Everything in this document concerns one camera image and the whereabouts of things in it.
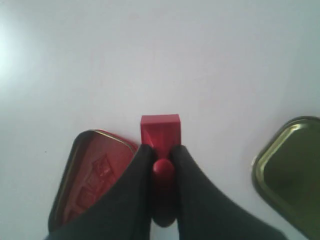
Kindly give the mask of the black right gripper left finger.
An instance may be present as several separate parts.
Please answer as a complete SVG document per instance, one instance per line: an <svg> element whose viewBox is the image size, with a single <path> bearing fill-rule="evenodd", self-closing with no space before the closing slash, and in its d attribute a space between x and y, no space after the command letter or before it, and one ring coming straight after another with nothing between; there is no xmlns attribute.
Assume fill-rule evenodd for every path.
<svg viewBox="0 0 320 240"><path fill-rule="evenodd" d="M112 188L93 206L49 233L48 240L148 240L154 150L142 144Z"/></svg>

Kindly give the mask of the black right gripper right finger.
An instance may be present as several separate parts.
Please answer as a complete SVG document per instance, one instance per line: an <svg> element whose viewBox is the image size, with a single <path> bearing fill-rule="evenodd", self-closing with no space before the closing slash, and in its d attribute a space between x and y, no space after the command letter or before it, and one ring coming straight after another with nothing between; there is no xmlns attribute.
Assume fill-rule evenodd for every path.
<svg viewBox="0 0 320 240"><path fill-rule="evenodd" d="M170 157L176 171L181 240L286 239L280 230L224 195L202 172L185 146L175 146Z"/></svg>

